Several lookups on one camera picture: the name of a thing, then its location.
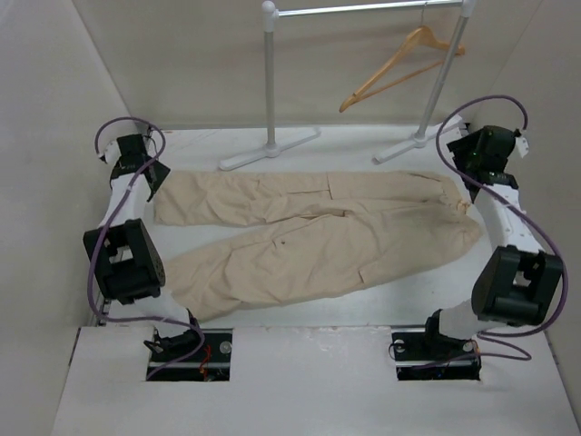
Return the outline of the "beige trousers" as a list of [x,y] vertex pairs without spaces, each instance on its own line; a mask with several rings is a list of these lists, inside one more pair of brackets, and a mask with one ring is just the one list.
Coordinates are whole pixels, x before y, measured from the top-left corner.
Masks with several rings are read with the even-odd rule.
[[172,297],[200,321],[436,269],[482,234],[456,184],[431,172],[180,171],[155,195],[154,219],[241,228],[164,264]]

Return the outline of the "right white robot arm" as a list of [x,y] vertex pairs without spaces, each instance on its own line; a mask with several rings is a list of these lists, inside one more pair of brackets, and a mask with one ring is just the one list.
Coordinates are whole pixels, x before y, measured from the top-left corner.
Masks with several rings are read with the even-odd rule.
[[480,344],[507,345],[501,327],[535,333],[566,274],[561,256],[537,240],[540,232],[519,204],[516,178],[505,170],[513,152],[527,154],[523,133],[487,125],[447,148],[484,220],[492,253],[467,301],[435,311],[421,329],[393,330],[389,355],[401,381],[478,379],[487,357]]

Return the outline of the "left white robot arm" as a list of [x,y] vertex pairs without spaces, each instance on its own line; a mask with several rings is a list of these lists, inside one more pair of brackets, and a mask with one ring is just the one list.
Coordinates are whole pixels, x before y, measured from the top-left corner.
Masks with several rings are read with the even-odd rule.
[[113,164],[112,196],[99,226],[83,236],[92,279],[101,295],[131,306],[125,322],[150,322],[155,333],[144,343],[164,364],[194,362],[203,352],[204,335],[190,311],[165,289],[162,259],[143,221],[146,206],[170,174],[152,161],[151,140],[129,134],[112,141],[101,159]]

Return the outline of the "wooden clothes hanger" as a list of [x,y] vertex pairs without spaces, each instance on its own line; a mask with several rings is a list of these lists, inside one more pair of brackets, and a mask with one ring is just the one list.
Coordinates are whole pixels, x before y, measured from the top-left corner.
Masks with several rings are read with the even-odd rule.
[[439,39],[432,28],[421,20],[420,25],[406,35],[393,55],[343,100],[339,112],[344,113],[354,104],[443,65],[449,48],[454,48],[453,58],[466,54],[466,47],[462,43]]

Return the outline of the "white clothes rack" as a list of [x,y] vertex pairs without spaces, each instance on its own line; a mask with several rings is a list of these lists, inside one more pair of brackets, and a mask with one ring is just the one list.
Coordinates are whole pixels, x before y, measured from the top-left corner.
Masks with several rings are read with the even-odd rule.
[[402,43],[398,51],[354,94],[341,105],[340,110],[345,111],[355,103],[374,95],[370,88],[393,66],[405,58],[415,47],[426,46],[446,53],[443,60],[434,63],[433,67],[439,67],[438,77],[432,87],[426,108],[419,122],[417,131],[409,139],[391,146],[388,150],[377,153],[373,161],[384,164],[414,149],[425,147],[433,140],[437,132],[446,128],[443,123],[432,125],[431,117],[434,114],[439,97],[441,96],[448,73],[453,60],[461,52],[460,42],[467,27],[468,20],[472,16],[477,3],[475,1],[394,1],[387,3],[361,4],[361,5],[337,5],[311,7],[295,10],[280,10],[272,1],[265,1],[261,5],[263,22],[263,53],[264,53],[264,85],[265,85],[265,109],[266,109],[266,141],[260,148],[236,154],[233,157],[219,162],[219,169],[229,172],[240,169],[246,165],[254,164],[263,159],[273,159],[283,152],[296,146],[312,141],[320,136],[320,130],[315,129],[314,134],[291,143],[278,143],[276,139],[275,123],[275,67],[274,67],[274,31],[276,23],[283,18],[307,17],[315,15],[355,14],[378,11],[397,11],[418,9],[423,12],[434,8],[459,9],[459,16],[455,29],[449,42],[440,41],[434,36],[433,31],[420,25],[411,32]]

